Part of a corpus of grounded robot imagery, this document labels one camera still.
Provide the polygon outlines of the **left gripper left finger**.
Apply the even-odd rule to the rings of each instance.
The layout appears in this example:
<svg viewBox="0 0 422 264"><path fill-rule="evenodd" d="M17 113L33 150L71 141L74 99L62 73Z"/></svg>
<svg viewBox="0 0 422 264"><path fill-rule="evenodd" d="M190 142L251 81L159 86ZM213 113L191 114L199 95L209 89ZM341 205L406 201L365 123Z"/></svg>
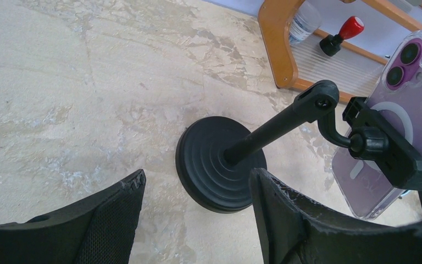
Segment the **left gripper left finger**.
<svg viewBox="0 0 422 264"><path fill-rule="evenodd" d="M58 210L0 224L0 263L128 263L145 187L139 169Z"/></svg>

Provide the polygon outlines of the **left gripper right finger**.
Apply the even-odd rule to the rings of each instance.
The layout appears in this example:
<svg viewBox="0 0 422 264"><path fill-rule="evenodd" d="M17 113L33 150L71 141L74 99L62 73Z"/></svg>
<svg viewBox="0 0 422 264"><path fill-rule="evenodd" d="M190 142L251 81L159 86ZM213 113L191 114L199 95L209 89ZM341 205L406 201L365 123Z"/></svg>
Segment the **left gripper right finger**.
<svg viewBox="0 0 422 264"><path fill-rule="evenodd" d="M264 263L422 263L422 221L391 227L332 210L253 169L249 187Z"/></svg>

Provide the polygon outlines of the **black round-base phone stand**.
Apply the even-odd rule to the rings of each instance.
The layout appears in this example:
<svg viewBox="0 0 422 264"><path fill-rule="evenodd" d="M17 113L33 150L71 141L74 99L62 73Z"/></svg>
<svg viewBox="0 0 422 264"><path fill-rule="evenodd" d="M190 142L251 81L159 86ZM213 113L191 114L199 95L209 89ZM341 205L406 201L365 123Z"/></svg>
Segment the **black round-base phone stand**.
<svg viewBox="0 0 422 264"><path fill-rule="evenodd" d="M304 123L318 122L323 137L341 147L350 139L336 130L334 110L340 99L330 80L313 84L293 103L255 131L222 116L202 118L181 135L175 153L180 181L204 208L235 213L252 203L249 175L266 168L263 148Z"/></svg>

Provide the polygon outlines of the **black phone clamp holder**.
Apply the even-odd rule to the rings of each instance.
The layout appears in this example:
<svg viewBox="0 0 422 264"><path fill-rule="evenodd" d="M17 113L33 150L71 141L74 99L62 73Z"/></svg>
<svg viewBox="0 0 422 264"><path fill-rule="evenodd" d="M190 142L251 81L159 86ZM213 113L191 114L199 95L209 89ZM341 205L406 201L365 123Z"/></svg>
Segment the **black phone clamp holder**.
<svg viewBox="0 0 422 264"><path fill-rule="evenodd" d="M342 113L351 129L345 146L349 154L373 161L395 188L422 191L422 155L365 101L352 97Z"/></svg>

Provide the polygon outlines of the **phone with purple clear case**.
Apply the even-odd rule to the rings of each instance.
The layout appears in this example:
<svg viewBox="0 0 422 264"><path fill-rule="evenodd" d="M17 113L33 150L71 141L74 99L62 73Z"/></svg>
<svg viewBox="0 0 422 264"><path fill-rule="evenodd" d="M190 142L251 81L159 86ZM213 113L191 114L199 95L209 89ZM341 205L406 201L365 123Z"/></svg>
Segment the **phone with purple clear case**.
<svg viewBox="0 0 422 264"><path fill-rule="evenodd" d="M422 31L398 46L366 104L422 154ZM349 209L360 219L375 219L403 194L375 162L354 159L346 148L336 149L332 171Z"/></svg>

